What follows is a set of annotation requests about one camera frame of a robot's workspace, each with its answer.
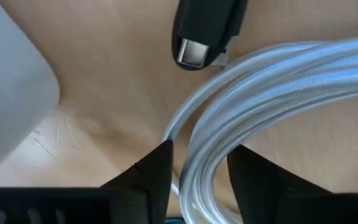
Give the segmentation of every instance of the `coiled cable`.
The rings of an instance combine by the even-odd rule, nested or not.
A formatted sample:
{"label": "coiled cable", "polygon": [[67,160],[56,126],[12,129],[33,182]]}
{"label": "coiled cable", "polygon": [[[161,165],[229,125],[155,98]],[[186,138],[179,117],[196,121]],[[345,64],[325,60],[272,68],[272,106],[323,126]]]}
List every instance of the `coiled cable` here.
{"label": "coiled cable", "polygon": [[358,39],[281,44],[237,59],[181,105],[163,140],[175,140],[190,115],[217,91],[194,127],[180,182],[176,177],[172,182],[191,224],[202,223],[200,214],[210,223],[247,223],[216,201],[213,177],[219,163],[277,121],[358,96]]}

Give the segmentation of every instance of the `light wood grain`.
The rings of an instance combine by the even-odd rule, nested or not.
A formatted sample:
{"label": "light wood grain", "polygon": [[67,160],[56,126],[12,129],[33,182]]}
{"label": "light wood grain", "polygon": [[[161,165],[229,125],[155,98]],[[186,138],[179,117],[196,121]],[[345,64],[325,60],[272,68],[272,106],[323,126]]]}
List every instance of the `light wood grain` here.
{"label": "light wood grain", "polygon": [[[0,185],[102,184],[157,146],[180,104],[219,70],[186,72],[174,64],[177,0],[0,2],[62,90],[59,111],[0,165]],[[282,42],[354,36],[358,0],[250,0],[233,57]],[[175,143],[176,171],[197,116]],[[358,99],[287,119],[248,145],[329,190],[358,192]],[[224,167],[216,187],[235,209]],[[177,202],[172,197],[169,213],[179,212]]]}

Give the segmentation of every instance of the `wooden surface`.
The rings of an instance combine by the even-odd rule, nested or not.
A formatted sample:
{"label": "wooden surface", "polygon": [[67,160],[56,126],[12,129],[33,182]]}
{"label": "wooden surface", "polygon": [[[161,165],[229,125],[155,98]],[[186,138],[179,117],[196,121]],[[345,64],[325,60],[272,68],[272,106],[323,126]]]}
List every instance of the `wooden surface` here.
{"label": "wooden surface", "polygon": [[[160,142],[170,118],[219,68],[186,72],[170,53],[177,0],[0,0],[54,69],[60,108],[0,165],[0,185],[98,186]],[[233,57],[272,44],[358,36],[358,0],[249,0]],[[194,116],[175,143],[186,156]],[[264,131],[255,151],[335,192],[358,192],[358,99]],[[226,171],[217,194],[235,207]],[[179,212],[172,197],[169,213]]]}

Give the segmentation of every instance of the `metal connector tip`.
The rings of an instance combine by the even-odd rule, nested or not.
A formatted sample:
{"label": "metal connector tip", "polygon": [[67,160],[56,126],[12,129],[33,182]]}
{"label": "metal connector tip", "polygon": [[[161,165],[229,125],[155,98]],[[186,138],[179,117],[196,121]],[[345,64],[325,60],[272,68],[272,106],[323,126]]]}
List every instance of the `metal connector tip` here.
{"label": "metal connector tip", "polygon": [[207,45],[183,39],[177,61],[184,65],[202,68],[208,53],[208,48]]}

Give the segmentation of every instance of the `black object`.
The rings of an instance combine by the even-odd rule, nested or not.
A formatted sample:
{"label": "black object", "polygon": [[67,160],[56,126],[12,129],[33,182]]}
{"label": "black object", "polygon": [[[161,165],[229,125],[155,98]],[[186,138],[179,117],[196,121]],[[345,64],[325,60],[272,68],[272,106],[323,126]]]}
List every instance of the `black object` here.
{"label": "black object", "polygon": [[244,146],[227,166],[245,223],[358,224],[358,194],[328,192]]}
{"label": "black object", "polygon": [[162,224],[172,156],[165,141],[100,189],[0,189],[0,223]]}
{"label": "black object", "polygon": [[[232,37],[239,34],[247,0],[181,0],[172,30],[172,55],[185,70],[200,70],[210,65]],[[182,40],[209,46],[202,67],[177,61]]]}

